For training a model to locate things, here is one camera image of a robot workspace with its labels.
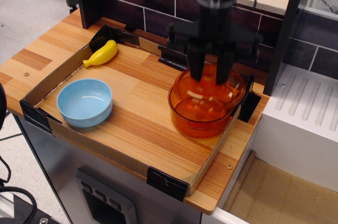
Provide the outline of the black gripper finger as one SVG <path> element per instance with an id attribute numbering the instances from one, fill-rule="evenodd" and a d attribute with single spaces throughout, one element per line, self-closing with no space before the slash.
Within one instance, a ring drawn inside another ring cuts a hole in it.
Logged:
<path id="1" fill-rule="evenodd" d="M 218 50 L 217 56 L 217 79 L 216 84 L 221 85 L 227 82 L 234 63 L 235 48 L 225 46 Z"/>
<path id="2" fill-rule="evenodd" d="M 202 48 L 189 46 L 187 49 L 187 65 L 191 77 L 196 81 L 202 78 L 206 52 Z"/>

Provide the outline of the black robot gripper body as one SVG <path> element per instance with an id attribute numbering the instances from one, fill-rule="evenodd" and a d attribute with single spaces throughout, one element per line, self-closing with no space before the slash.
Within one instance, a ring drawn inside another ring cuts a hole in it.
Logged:
<path id="1" fill-rule="evenodd" d="M 180 22 L 168 28 L 167 45 L 182 50 L 187 60 L 204 61 L 210 53 L 219 60 L 236 61 L 258 57 L 261 34 L 245 29 L 232 20 L 232 8 L 212 10 L 200 7 L 195 22 Z"/>

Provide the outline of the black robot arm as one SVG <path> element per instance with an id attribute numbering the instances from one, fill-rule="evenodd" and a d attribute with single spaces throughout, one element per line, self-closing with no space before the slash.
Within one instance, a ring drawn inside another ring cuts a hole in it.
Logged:
<path id="1" fill-rule="evenodd" d="M 216 83 L 227 81 L 234 61 L 239 57 L 258 57 L 262 35 L 243 29 L 232 21 L 237 0 L 196 0 L 200 6 L 195 22 L 183 22 L 168 28 L 168 46 L 184 50 L 191 77 L 201 81 L 206 54 L 216 55 Z"/>

